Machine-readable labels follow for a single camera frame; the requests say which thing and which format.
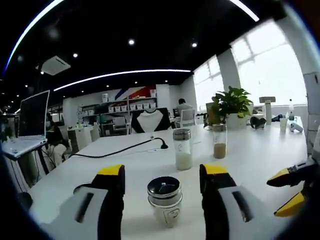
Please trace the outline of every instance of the white table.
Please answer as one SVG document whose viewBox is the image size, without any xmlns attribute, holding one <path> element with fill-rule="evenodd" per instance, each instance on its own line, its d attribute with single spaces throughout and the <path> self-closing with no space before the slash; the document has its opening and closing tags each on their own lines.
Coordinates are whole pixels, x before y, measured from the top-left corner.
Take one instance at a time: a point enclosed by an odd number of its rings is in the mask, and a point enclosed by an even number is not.
<svg viewBox="0 0 320 240">
<path fill-rule="evenodd" d="M 199 164 L 225 166 L 235 182 L 266 203 L 271 212 L 301 189 L 301 185 L 276 188 L 268 186 L 266 182 L 283 168 L 307 158 L 304 133 L 287 130 L 285 134 L 280 134 L 279 122 L 272 123 L 263 130 L 247 127 L 229 131 L 226 158 L 218 160 L 213 157 L 212 132 L 203 129 L 203 125 L 193 126 L 191 131 L 194 167 L 186 171 L 176 170 L 172 130 L 98 139 L 79 153 L 111 153 L 145 141 L 152 134 L 163 138 L 169 149 L 150 151 L 161 146 L 161 141 L 155 140 L 107 158 L 73 156 L 29 190 L 33 198 L 30 213 L 36 222 L 50 223 L 59 214 L 60 205 L 72 196 L 75 187 L 91 182 L 103 167 L 124 164 L 126 189 L 122 239 L 200 240 L 205 239 L 206 234 L 201 207 Z M 158 176 L 173 176 L 181 182 L 182 215 L 174 228 L 165 229 L 160 226 L 147 201 L 147 184 Z"/>
</svg>

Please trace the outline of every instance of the led light strip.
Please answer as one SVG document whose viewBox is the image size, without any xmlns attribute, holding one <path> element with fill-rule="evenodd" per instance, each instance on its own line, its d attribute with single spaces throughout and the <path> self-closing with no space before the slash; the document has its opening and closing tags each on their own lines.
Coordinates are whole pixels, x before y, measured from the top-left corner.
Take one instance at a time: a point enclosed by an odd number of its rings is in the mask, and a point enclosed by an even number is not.
<svg viewBox="0 0 320 240">
<path fill-rule="evenodd" d="M 190 73 L 190 70 L 179 70 L 179 69 L 151 69 L 151 70 L 136 70 L 136 71 L 122 71 L 122 72 L 115 72 L 115 73 L 109 73 L 109 74 L 105 74 L 105 75 L 100 75 L 100 76 L 94 76 L 94 77 L 90 77 L 90 78 L 86 78 L 80 81 L 75 81 L 72 83 L 69 83 L 67 85 L 58 87 L 56 89 L 54 89 L 53 91 L 58 91 L 60 89 L 64 89 L 66 87 L 70 87 L 72 85 L 75 84 L 79 84 L 79 83 L 83 83 L 86 81 L 90 81 L 90 80 L 94 80 L 94 79 L 100 79 L 100 78 L 105 78 L 105 77 L 110 77 L 110 76 L 115 76 L 115 75 L 122 75 L 122 74 L 137 74 L 137 73 L 152 73 L 152 72 L 180 72 L 180 73 Z"/>
<path fill-rule="evenodd" d="M 238 6 L 242 11 L 244 11 L 246 14 L 248 14 L 255 22 L 258 22 L 260 19 L 253 11 L 250 10 L 246 5 L 244 5 L 239 0 L 229 0 L 230 2 L 234 3 L 236 6 Z"/>
<path fill-rule="evenodd" d="M 46 15 L 50 10 L 52 10 L 55 6 L 57 6 L 58 4 L 60 4 L 61 2 L 63 2 L 64 0 L 53 0 L 48 6 L 46 6 L 45 9 L 43 9 L 33 20 L 32 22 L 26 27 L 26 29 L 23 31 L 22 35 L 20 36 L 20 38 L 18 39 L 18 41 L 16 42 L 11 55 L 8 59 L 8 62 L 6 63 L 5 69 L 4 71 L 7 70 L 8 65 L 11 61 L 12 56 L 15 54 L 19 44 L 21 43 L 21 41 L 24 39 L 24 37 L 27 35 L 27 33 L 30 31 L 30 29 L 44 16 Z"/>
</svg>

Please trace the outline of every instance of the green leaves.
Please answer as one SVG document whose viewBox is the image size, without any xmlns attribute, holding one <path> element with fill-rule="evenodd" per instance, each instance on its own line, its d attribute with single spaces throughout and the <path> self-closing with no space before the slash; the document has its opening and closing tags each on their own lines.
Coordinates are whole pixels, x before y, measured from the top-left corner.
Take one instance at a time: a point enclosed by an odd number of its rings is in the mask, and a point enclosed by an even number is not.
<svg viewBox="0 0 320 240">
<path fill-rule="evenodd" d="M 222 121 L 226 119 L 228 114 L 238 114 L 239 118 L 250 115 L 248 106 L 253 103 L 247 97 L 250 93 L 243 88 L 231 86 L 228 88 L 229 92 L 218 91 L 215 96 L 212 97 L 212 112 L 214 115 L 220 116 Z"/>
</svg>

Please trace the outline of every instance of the glass jar with white liquid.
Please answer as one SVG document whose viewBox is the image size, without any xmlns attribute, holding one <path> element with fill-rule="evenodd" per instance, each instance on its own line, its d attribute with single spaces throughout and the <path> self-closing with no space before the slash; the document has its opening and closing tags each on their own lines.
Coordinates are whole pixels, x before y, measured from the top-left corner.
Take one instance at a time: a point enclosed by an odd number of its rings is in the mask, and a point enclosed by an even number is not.
<svg viewBox="0 0 320 240">
<path fill-rule="evenodd" d="M 176 129 L 173 131 L 175 148 L 175 166 L 178 170 L 188 170 L 193 166 L 192 144 L 190 129 Z"/>
</svg>

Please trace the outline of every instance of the black ceiling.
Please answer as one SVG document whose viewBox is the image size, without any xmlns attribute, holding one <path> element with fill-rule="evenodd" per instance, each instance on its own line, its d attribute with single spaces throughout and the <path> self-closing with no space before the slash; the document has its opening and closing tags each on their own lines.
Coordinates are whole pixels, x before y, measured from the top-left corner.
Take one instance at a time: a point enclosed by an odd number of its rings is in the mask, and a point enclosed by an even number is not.
<svg viewBox="0 0 320 240">
<path fill-rule="evenodd" d="M 282 17 L 278 2 L 243 0 L 261 21 Z M 0 67 L 5 68 L 11 50 L 32 19 L 50 2 L 8 3 L 2 11 L 10 18 L 2 32 Z M 19 108 L 29 87 L 54 88 L 82 79 L 123 71 L 184 69 L 193 71 L 255 23 L 228 0 L 194 2 L 162 0 L 100 1 L 65 0 L 46 14 L 25 36 L 0 81 L 0 107 Z M 134 39 L 133 46 L 128 40 Z M 51 76 L 40 75 L 36 66 L 58 56 L 71 68 Z M 135 73 L 99 78 L 51 92 L 52 103 L 63 96 L 75 97 L 107 89 L 164 83 L 180 84 L 190 73 Z"/>
</svg>

